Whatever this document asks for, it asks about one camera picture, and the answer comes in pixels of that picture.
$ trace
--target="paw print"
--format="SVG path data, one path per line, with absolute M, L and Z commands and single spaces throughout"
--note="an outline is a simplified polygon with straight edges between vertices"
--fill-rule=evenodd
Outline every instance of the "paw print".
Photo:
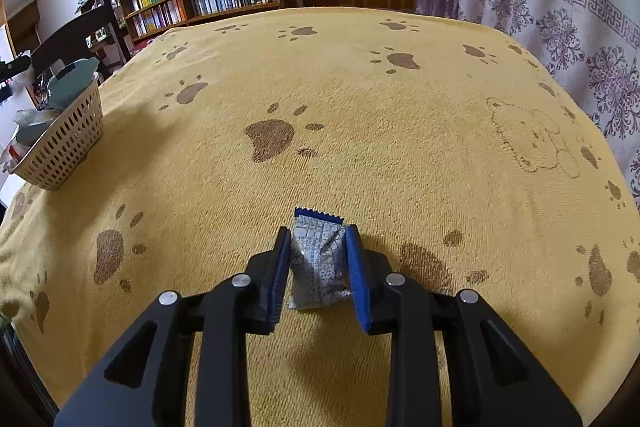
M 44 283 L 47 283 L 47 271 L 44 272 Z M 38 285 L 40 284 L 40 274 L 38 273 Z M 40 328 L 40 333 L 44 335 L 44 319 L 47 318 L 47 314 L 49 313 L 49 296 L 44 292 L 38 292 L 38 296 L 34 298 L 35 293 L 33 291 L 29 292 L 31 296 L 31 300 L 33 300 L 33 305 L 35 306 L 35 314 L 33 317 L 31 314 L 31 320 L 36 320 L 38 322 L 38 327 Z
M 556 96 L 556 92 L 553 90 L 553 88 L 551 86 L 549 86 L 548 84 L 545 84 L 544 82 L 539 82 L 538 85 L 544 89 L 546 92 L 548 92 L 552 97 Z
M 622 190 L 620 190 L 620 187 L 618 187 L 611 180 L 609 180 L 607 184 L 604 186 L 604 188 L 606 188 L 609 191 L 609 194 L 610 194 L 609 201 L 614 201 L 614 200 L 618 201 L 618 210 L 620 210 L 620 204 L 622 204 L 623 208 L 626 208 L 626 203 L 624 201 L 620 201 L 622 199 Z
M 580 149 L 580 153 L 582 153 L 582 157 L 585 160 L 587 160 L 594 169 L 596 169 L 596 170 L 598 169 L 598 162 L 596 161 L 595 156 L 591 152 L 591 146 L 589 146 L 589 147 L 583 146 Z
M 235 31 L 239 32 L 245 26 L 248 26 L 248 24 L 230 24 L 229 26 L 222 26 L 222 28 L 217 28 L 214 31 L 215 32 L 222 32 L 222 34 L 224 35 L 229 30 L 235 30 Z
M 39 191 L 41 191 L 41 188 L 31 185 L 26 194 L 22 191 L 18 192 L 15 195 L 14 211 L 11 213 L 11 219 L 18 219 L 18 222 L 22 221 L 29 208 L 28 205 L 33 203 L 33 198 L 36 197 Z
M 116 210 L 116 221 L 122 217 L 125 208 L 126 205 L 121 204 L 121 206 Z M 129 228 L 132 229 L 135 227 L 140 222 L 144 214 L 144 212 L 139 212 L 133 216 L 129 222 Z M 95 261 L 94 283 L 100 286 L 106 283 L 120 267 L 124 258 L 124 239 L 118 230 L 107 229 L 102 230 L 102 232 L 98 234 L 95 242 L 97 254 Z M 135 255 L 140 255 L 145 253 L 146 247 L 139 243 L 133 245 L 131 251 Z M 120 281 L 120 287 L 126 291 L 126 293 L 131 291 L 131 285 L 126 279 L 122 279 Z
M 385 49 L 390 52 L 395 51 L 395 49 L 387 48 L 386 46 L 385 46 Z M 369 53 L 373 55 L 380 55 L 380 52 L 369 52 Z M 393 66 L 396 66 L 398 68 L 403 68 L 405 70 L 420 69 L 420 66 L 418 66 L 418 64 L 414 62 L 414 56 L 409 53 L 391 53 L 390 55 L 386 56 L 386 60 L 388 60 L 389 64 L 392 64 Z M 371 62 L 371 64 L 379 64 L 380 62 L 382 62 L 382 60 L 379 60 L 378 58 L 374 58 L 369 62 Z M 397 70 L 395 69 L 386 70 L 386 74 L 394 74 L 396 73 L 396 71 Z
M 569 119 L 571 120 L 571 123 L 575 123 L 575 115 L 574 113 L 572 113 L 571 110 L 569 110 L 568 107 L 566 107 L 565 105 L 562 106 L 562 109 L 564 110 L 564 114 L 569 117 Z
M 473 46 L 469 46 L 468 44 L 462 44 L 464 49 L 465 49 L 465 53 L 467 55 L 471 55 L 472 57 L 480 57 L 480 62 L 484 62 L 485 64 L 488 64 L 488 62 L 486 60 L 484 60 L 484 57 L 487 56 L 487 54 L 483 51 L 484 48 L 482 46 L 480 46 L 480 49 L 475 48 Z M 492 54 L 488 54 L 490 58 L 490 60 L 494 63 L 497 64 L 498 62 L 495 60 L 495 55 Z
M 633 236 L 630 236 L 629 241 L 631 245 L 635 246 Z M 623 241 L 622 244 L 625 246 L 625 248 L 629 248 L 626 244 L 626 241 Z M 626 271 L 633 275 L 636 278 L 636 282 L 640 284 L 640 253 L 638 253 L 638 250 L 633 250 L 629 254 L 629 257 L 626 260 Z
M 277 103 L 272 103 L 267 109 L 267 113 L 273 114 L 279 109 Z M 293 116 L 298 117 L 307 110 L 306 105 L 301 105 L 293 112 Z M 324 129 L 322 123 L 308 123 L 305 125 L 305 129 L 312 132 L 317 132 Z M 291 141 L 293 140 L 295 130 L 292 124 L 284 120 L 260 120 L 259 122 L 252 123 L 245 128 L 244 134 L 246 134 L 254 145 L 253 160 L 256 163 L 270 160 L 274 156 L 285 152 Z M 299 156 L 305 158 L 314 158 L 318 156 L 318 152 L 310 148 L 301 148 L 297 151 Z
M 200 80 L 201 78 L 202 78 L 201 74 L 196 76 L 197 80 Z M 180 82 L 178 82 L 178 84 L 180 84 L 181 86 L 184 86 L 184 80 L 181 80 Z M 193 100 L 195 100 L 196 95 L 207 86 L 209 86 L 208 82 L 196 82 L 195 84 L 190 84 L 187 87 L 183 87 L 182 90 L 175 97 L 175 101 L 177 103 L 182 104 L 182 105 L 186 105 L 188 103 L 191 103 L 191 102 L 193 102 Z M 166 93 L 164 95 L 164 97 L 165 98 L 170 98 L 173 95 L 174 95 L 174 93 L 168 92 L 168 93 Z M 165 104 L 165 105 L 162 105 L 159 110 L 160 111 L 164 111 L 168 107 L 169 107 L 169 104 Z
M 188 42 L 185 42 L 183 45 L 181 45 L 180 47 L 178 47 L 178 45 L 176 44 L 174 46 L 174 48 L 172 49 L 172 51 L 170 52 L 164 52 L 162 54 L 162 56 L 166 56 L 167 60 L 174 60 L 175 57 L 177 57 L 178 54 L 182 53 L 184 50 L 186 50 L 186 45 L 188 44 Z M 156 60 L 156 64 L 158 62 L 161 62 L 162 58 L 158 58 L 158 60 Z
M 381 22 L 378 24 L 382 26 L 386 26 L 390 30 L 395 30 L 395 31 L 405 30 L 407 28 L 406 21 L 393 22 L 391 19 L 387 19 L 386 22 Z M 409 28 L 411 28 L 412 32 L 419 31 L 417 27 L 418 26 L 416 26 L 415 24 L 409 24 Z
M 302 26 L 302 28 L 298 28 L 297 26 L 289 26 L 289 29 L 291 30 L 291 35 L 293 35 L 293 37 L 290 38 L 289 41 L 297 41 L 299 36 L 316 35 L 317 33 L 316 31 L 314 31 L 313 26 Z M 284 39 L 288 37 L 288 35 L 286 34 L 287 30 L 279 30 L 278 33 L 282 34 L 282 35 L 278 35 L 279 39 Z
M 587 252 L 585 247 L 582 245 L 578 245 L 578 247 L 575 248 L 575 251 L 581 255 L 585 255 Z M 611 289 L 612 276 L 610 270 L 604 264 L 604 260 L 600 254 L 600 247 L 598 245 L 593 245 L 593 248 L 591 248 L 588 267 L 591 291 L 593 291 L 597 297 L 604 297 Z M 578 276 L 575 278 L 574 282 L 576 286 L 582 286 L 584 284 L 584 279 Z M 593 302 L 589 300 L 584 308 L 584 317 L 589 318 L 592 311 Z M 604 312 L 604 308 L 600 310 L 600 318 L 598 319 L 598 323 L 600 325 L 604 322 Z
M 507 46 L 507 47 L 508 47 L 508 49 L 510 49 L 510 50 L 512 50 L 512 51 L 514 51 L 514 52 L 516 52 L 518 55 L 522 55 L 522 49 L 521 49 L 520 47 L 515 46 L 514 44 L 510 44 L 510 45 L 509 45 L 509 46 Z M 539 67 L 538 67 L 538 65 L 537 65 L 535 62 L 533 62 L 532 60 L 529 60 L 529 59 L 525 59 L 525 60 L 527 61 L 527 63 L 529 64 L 529 66 L 531 66 L 531 67 L 532 67 L 532 68 L 534 68 L 535 70 L 539 70 Z

